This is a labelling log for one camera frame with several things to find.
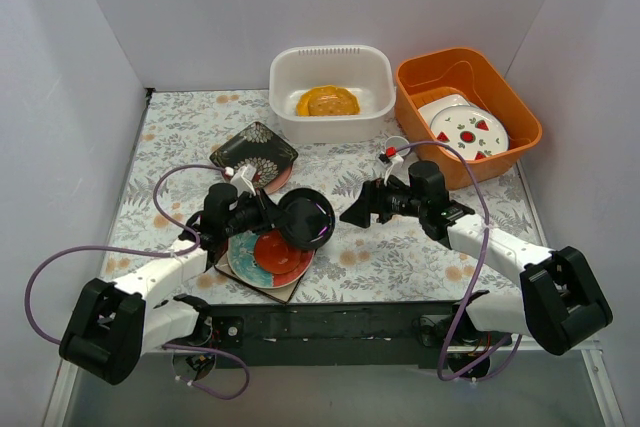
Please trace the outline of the red and teal round plate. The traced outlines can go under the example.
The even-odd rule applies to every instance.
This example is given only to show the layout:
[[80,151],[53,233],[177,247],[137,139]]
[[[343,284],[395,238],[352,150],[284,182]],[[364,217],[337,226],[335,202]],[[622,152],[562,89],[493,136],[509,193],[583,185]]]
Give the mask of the red and teal round plate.
[[254,259],[253,250],[259,237],[253,233],[245,233],[231,239],[227,258],[229,265],[238,276],[253,277],[268,273],[260,268]]

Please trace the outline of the yellow dotted scalloped plate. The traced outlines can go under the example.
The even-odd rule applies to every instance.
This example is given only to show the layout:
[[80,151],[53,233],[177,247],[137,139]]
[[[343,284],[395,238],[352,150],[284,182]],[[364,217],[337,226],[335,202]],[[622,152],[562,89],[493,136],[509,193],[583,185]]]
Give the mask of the yellow dotted scalloped plate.
[[316,96],[320,96],[320,95],[337,95],[340,97],[348,97],[351,98],[354,102],[356,102],[359,106],[359,113],[360,113],[360,105],[358,102],[357,97],[352,94],[349,90],[343,88],[343,87],[338,87],[338,86],[334,86],[334,85],[326,85],[326,86],[320,86],[320,87],[314,87],[312,89],[310,89],[309,91],[305,92],[304,94],[301,95],[297,106],[296,106],[296,113],[298,116],[305,116],[305,117],[328,117],[328,116],[310,116],[308,113],[308,101]]

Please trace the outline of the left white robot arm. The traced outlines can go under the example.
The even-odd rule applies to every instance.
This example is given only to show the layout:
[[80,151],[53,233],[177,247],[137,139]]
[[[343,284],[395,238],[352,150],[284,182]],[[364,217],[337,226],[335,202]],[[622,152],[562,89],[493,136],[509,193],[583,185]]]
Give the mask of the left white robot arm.
[[176,289],[215,264],[231,237],[282,228],[291,218],[263,190],[239,194],[229,184],[213,185],[165,256],[112,282],[93,279],[83,287],[60,356],[117,385],[142,355],[166,343],[205,345],[213,333],[207,303]]

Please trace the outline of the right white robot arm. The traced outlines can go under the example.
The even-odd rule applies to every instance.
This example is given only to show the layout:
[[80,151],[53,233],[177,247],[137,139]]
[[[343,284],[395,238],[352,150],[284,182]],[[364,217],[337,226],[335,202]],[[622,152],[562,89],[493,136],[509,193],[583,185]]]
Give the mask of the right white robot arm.
[[451,199],[433,162],[415,162],[408,173],[407,183],[395,176],[364,182],[340,219],[368,228],[395,215],[416,218],[430,239],[477,259],[518,287],[516,296],[474,291],[459,301],[450,329],[460,342],[471,345],[488,332],[502,332],[529,336],[559,356],[612,323],[609,303],[579,250],[551,250],[491,226]]

